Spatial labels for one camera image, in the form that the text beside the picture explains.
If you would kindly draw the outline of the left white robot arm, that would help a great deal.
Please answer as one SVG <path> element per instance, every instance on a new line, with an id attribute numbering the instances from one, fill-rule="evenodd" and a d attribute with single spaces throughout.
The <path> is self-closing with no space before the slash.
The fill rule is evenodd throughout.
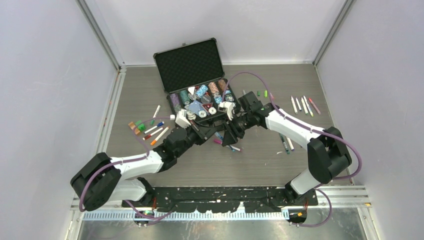
<path id="1" fill-rule="evenodd" d="M 198 125 L 166 130 L 166 138 L 153 149 L 127 157 L 109 157 L 105 152 L 95 154 L 70 180 L 79 197 L 81 212 L 94 211 L 110 201 L 133 201 L 141 207 L 153 202 L 153 193 L 146 180 L 138 177 L 156 174 L 172 168 L 193 145 L 202 145 L 223 131 L 221 125 Z"/>

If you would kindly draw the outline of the pink marker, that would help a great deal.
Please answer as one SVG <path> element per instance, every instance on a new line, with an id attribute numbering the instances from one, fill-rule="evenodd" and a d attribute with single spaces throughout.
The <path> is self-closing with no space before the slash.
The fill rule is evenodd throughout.
<path id="1" fill-rule="evenodd" d="M 313 101 L 310 97 L 308 98 L 308 100 L 309 100 L 310 104 L 313 106 L 313 108 L 315 109 L 315 111 L 316 111 L 319 115 L 321 115 L 322 113 L 321 113 L 320 109 L 317 107 L 317 105 L 314 103 L 314 101 Z"/>

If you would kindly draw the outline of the green cap white marker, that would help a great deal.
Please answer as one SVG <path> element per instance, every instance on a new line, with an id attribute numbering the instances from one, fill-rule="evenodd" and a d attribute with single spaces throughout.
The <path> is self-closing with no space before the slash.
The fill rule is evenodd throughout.
<path id="1" fill-rule="evenodd" d="M 304 100 L 304 98 L 303 98 L 303 97 L 301 98 L 301 103 L 302 103 L 302 107 L 303 107 L 304 113 L 305 113 L 306 115 L 308 115 L 308 114 L 309 114 L 309 110 L 308 110 L 308 108 L 307 108 L 306 102 L 305 102 L 305 100 Z"/>

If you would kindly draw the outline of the orange cap white marker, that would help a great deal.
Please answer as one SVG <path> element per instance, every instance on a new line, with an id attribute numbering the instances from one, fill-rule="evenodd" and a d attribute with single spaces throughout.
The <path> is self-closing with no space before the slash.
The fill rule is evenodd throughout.
<path id="1" fill-rule="evenodd" d="M 160 132 L 160 134 L 150 143 L 151 146 L 155 145 L 156 142 L 169 130 L 169 126 L 167 126 L 164 130 Z"/>

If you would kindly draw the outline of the lime green cap marker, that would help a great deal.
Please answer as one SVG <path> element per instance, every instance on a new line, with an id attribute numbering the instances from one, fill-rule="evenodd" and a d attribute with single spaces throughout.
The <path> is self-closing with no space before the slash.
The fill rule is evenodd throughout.
<path id="1" fill-rule="evenodd" d="M 304 103 L 305 103 L 305 106 L 306 106 L 307 111 L 309 112 L 309 115 L 310 115 L 311 117 L 314 117 L 314 114 L 313 114 L 313 112 L 312 112 L 312 109 L 311 109 L 310 105 L 308 104 L 308 101 L 307 101 L 307 98 L 306 98 L 306 96 L 305 96 L 305 95 L 303 96 L 303 101 L 304 101 Z"/>

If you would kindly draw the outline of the purple cap white marker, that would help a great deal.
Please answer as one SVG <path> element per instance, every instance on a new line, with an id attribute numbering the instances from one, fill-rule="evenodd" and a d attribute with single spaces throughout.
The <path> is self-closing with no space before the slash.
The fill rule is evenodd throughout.
<path id="1" fill-rule="evenodd" d="M 294 152 L 294 151 L 295 151 L 295 148 L 294 148 L 294 145 L 293 145 L 293 143 L 292 143 L 292 140 L 291 140 L 289 137 L 286 137 L 286 140 L 287 140 L 287 143 L 288 143 L 289 149 L 290 149 L 292 152 Z"/>

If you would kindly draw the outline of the dark green marker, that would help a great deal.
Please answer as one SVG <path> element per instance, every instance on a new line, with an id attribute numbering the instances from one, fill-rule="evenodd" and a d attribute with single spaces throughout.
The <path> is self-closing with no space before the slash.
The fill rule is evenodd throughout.
<path id="1" fill-rule="evenodd" d="M 281 139 L 281 142 L 283 144 L 285 152 L 289 155 L 291 150 L 290 150 L 289 146 L 287 145 L 287 142 L 286 142 L 284 136 L 282 134 L 279 134 L 279 137 Z"/>

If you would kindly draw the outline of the magenta cap white marker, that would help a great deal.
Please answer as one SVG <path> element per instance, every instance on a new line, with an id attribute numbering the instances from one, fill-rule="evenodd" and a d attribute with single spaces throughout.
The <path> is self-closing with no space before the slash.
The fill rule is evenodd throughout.
<path id="1" fill-rule="evenodd" d="M 214 139 L 213 140 L 216 144 L 221 145 L 222 141 L 219 139 Z M 232 146 L 232 145 L 227 145 L 226 147 L 228 147 L 232 152 L 241 152 L 242 150 L 238 147 Z"/>

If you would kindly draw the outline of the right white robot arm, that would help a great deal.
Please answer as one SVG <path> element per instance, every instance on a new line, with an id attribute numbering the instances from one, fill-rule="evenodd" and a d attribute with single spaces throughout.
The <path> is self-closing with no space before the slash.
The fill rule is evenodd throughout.
<path id="1" fill-rule="evenodd" d="M 284 135 L 307 151 L 307 168 L 284 186 L 288 203 L 299 205 L 306 192 L 329 183 L 352 163 L 347 143 L 341 132 L 330 127 L 316 127 L 288 114 L 274 103 L 262 104 L 253 92 L 238 99 L 244 112 L 235 114 L 235 103 L 224 101 L 218 109 L 225 112 L 223 146 L 242 139 L 245 131 L 253 126 L 263 127 Z"/>

